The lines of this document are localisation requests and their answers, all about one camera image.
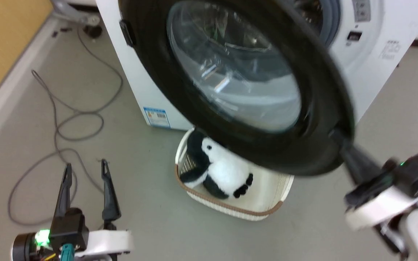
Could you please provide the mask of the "white woven laundry basket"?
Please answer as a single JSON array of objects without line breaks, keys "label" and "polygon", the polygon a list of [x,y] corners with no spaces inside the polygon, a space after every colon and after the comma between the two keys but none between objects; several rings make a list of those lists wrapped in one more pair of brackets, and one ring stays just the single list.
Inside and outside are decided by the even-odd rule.
[{"label": "white woven laundry basket", "polygon": [[187,140],[194,129],[189,129],[179,142],[175,155],[175,177],[180,187],[197,202],[218,212],[247,221],[261,221],[279,210],[292,187],[294,177],[275,173],[250,164],[249,170],[254,175],[252,186],[246,195],[235,199],[218,199],[213,197],[203,185],[189,188],[184,185],[180,176],[196,167],[195,162],[187,155]]}]

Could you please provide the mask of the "black round washing machine door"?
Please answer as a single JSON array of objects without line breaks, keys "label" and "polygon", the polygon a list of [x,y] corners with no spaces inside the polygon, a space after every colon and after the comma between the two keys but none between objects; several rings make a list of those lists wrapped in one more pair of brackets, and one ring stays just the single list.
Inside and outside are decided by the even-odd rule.
[{"label": "black round washing machine door", "polygon": [[288,0],[119,0],[123,36],[196,129],[256,165],[314,176],[342,164],[353,103],[330,51]]}]

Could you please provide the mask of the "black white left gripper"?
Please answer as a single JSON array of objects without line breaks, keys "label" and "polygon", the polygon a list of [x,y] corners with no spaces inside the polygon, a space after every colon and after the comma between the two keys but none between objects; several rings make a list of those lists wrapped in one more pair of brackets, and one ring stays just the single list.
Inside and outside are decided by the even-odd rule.
[{"label": "black white left gripper", "polygon": [[119,255],[129,254],[134,248],[130,231],[117,230],[113,223],[122,214],[106,159],[101,160],[101,168],[103,229],[90,231],[82,211],[70,208],[72,166],[66,164],[49,233],[50,246],[58,258],[60,248],[68,243],[75,246],[75,261],[117,261]]}]

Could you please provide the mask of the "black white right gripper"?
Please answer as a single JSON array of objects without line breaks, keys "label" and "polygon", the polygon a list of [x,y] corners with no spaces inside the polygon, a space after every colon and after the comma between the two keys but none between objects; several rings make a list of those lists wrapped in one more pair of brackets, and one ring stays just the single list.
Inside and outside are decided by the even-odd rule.
[{"label": "black white right gripper", "polygon": [[345,220],[353,230],[387,226],[395,229],[399,221],[418,231],[418,154],[398,162],[389,159],[382,167],[354,144],[340,129],[330,138],[356,187],[347,193]]}]

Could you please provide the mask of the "grey rubber door gasket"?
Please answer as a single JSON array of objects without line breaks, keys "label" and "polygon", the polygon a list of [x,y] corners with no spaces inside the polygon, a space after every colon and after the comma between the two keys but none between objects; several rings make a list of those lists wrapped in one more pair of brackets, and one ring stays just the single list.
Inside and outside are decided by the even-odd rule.
[{"label": "grey rubber door gasket", "polygon": [[318,33],[329,48],[338,33],[341,20],[340,0],[290,0],[297,12]]}]

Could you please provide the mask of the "black white panda plush toy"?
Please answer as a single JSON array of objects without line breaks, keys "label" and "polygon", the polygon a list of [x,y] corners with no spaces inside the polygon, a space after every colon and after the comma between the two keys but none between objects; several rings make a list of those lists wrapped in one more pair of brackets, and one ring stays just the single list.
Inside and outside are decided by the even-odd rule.
[{"label": "black white panda plush toy", "polygon": [[213,197],[238,199],[252,185],[249,164],[198,129],[188,136],[187,155],[195,167],[182,173],[180,180],[189,188],[203,185]]}]

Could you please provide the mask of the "white washing machine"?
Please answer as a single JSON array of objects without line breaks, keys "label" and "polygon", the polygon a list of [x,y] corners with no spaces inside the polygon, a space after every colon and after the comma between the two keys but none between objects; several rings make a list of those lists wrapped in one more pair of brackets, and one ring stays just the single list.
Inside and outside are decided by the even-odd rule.
[{"label": "white washing machine", "polygon": [[[150,107],[166,111],[170,129],[191,129],[126,44],[119,26],[119,0],[95,1],[146,124],[143,108]],[[340,25],[330,48],[344,69],[360,120],[418,36],[418,0],[340,0],[340,6]],[[360,40],[348,41],[350,31],[362,32]]]}]

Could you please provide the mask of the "blue energy label sticker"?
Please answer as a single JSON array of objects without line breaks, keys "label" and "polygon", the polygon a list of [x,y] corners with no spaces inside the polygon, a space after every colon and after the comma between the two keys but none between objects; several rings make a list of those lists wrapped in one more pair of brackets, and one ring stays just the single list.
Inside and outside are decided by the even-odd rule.
[{"label": "blue energy label sticker", "polygon": [[150,126],[171,128],[167,113],[164,109],[144,107],[144,114]]}]

